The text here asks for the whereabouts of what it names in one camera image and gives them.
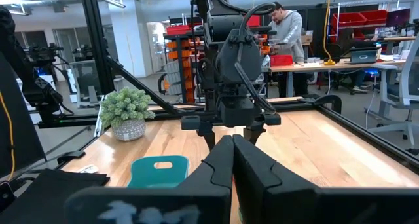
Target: dark hair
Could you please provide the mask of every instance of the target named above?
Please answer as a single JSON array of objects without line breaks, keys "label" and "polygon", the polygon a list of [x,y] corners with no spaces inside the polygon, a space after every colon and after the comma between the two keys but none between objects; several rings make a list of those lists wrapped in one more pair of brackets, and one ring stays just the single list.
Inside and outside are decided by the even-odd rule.
[{"label": "dark hair", "polygon": [[275,10],[283,9],[282,5],[279,4],[277,1],[275,1],[274,4],[276,6]]},{"label": "dark hair", "polygon": [[337,44],[340,45],[342,52],[346,52],[351,48],[352,34],[354,34],[353,28],[345,28],[338,32]]}]

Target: gray sweatshirt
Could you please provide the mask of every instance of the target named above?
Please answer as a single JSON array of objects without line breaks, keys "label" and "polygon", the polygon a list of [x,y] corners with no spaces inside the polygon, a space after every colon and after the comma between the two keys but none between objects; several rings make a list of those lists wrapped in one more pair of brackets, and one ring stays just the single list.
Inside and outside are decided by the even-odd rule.
[{"label": "gray sweatshirt", "polygon": [[271,36],[271,44],[278,44],[278,54],[290,54],[294,62],[304,61],[304,50],[301,44],[302,18],[295,10],[289,10],[285,18],[276,24],[272,21],[269,26],[276,35]]}]

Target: white planter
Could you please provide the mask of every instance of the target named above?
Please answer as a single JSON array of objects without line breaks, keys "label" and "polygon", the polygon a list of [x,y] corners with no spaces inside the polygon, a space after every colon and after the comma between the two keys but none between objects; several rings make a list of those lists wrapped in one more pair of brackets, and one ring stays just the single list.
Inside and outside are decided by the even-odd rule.
[{"label": "white planter", "polygon": [[112,127],[114,137],[121,141],[132,141],[142,137],[145,133],[145,121],[127,120],[120,126]]}]

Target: monitor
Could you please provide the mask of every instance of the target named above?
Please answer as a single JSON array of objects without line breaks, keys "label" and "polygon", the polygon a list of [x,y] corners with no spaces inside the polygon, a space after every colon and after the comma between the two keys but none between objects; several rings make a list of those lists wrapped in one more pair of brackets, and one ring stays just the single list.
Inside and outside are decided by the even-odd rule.
[{"label": "monitor", "polygon": [[386,27],[405,25],[410,20],[410,9],[396,10],[387,13]]}]

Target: man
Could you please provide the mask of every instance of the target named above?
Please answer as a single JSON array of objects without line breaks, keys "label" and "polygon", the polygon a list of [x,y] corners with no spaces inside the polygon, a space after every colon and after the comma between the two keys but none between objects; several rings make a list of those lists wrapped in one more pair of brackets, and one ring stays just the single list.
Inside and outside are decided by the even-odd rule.
[{"label": "man", "polygon": [[[285,10],[282,5],[275,2],[276,10],[272,12],[272,21],[269,26],[276,35],[271,37],[273,46],[270,47],[271,54],[290,54],[294,62],[304,63],[304,50],[301,44],[302,18],[294,10]],[[305,73],[294,73],[294,92],[296,96],[307,95],[307,75]],[[280,97],[286,97],[287,73],[278,77]]]}]

